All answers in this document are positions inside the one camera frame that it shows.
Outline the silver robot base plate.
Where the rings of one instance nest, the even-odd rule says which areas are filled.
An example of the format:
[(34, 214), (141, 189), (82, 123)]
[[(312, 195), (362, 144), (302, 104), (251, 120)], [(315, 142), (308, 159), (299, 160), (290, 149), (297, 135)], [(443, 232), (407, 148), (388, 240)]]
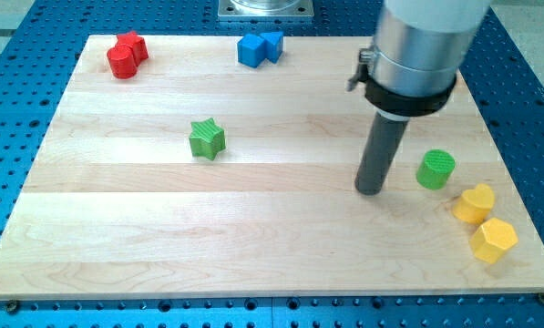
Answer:
[(313, 0), (219, 0), (218, 17), (228, 20), (242, 18), (279, 18), (314, 16)]

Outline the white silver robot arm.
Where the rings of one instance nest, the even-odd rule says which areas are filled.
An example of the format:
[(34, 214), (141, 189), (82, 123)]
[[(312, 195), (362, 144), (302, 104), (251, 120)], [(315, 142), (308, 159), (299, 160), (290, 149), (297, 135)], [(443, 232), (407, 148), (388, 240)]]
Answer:
[(433, 114), (457, 81), (457, 70), (490, 0), (384, 0), (375, 35), (359, 50), (347, 81), (388, 118)]

